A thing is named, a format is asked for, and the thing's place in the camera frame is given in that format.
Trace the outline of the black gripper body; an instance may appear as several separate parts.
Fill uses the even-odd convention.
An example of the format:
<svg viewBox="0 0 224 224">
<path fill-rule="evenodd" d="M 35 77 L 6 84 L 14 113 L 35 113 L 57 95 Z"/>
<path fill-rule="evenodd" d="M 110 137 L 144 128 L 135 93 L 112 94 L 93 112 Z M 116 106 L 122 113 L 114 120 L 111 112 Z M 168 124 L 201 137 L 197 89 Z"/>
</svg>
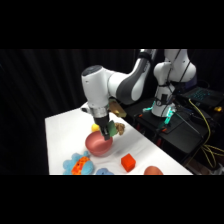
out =
<svg viewBox="0 0 224 224">
<path fill-rule="evenodd" d="M 109 116 L 106 115 L 106 116 L 101 117 L 101 118 L 94 118 L 94 121 L 101 129 L 105 129 L 107 127 L 108 122 L 109 122 Z"/>
</svg>

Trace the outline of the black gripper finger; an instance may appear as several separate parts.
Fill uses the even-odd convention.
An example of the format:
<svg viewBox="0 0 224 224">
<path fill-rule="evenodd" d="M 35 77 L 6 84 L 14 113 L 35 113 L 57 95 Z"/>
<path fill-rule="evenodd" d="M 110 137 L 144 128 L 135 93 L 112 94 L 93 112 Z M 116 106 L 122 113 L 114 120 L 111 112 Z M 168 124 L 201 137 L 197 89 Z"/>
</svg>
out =
<svg viewBox="0 0 224 224">
<path fill-rule="evenodd" d="M 110 130 L 109 130 L 108 126 L 105 126 L 102 129 L 102 136 L 104 137 L 105 141 L 107 141 L 107 140 L 109 140 L 111 138 L 111 133 L 110 133 Z"/>
</svg>

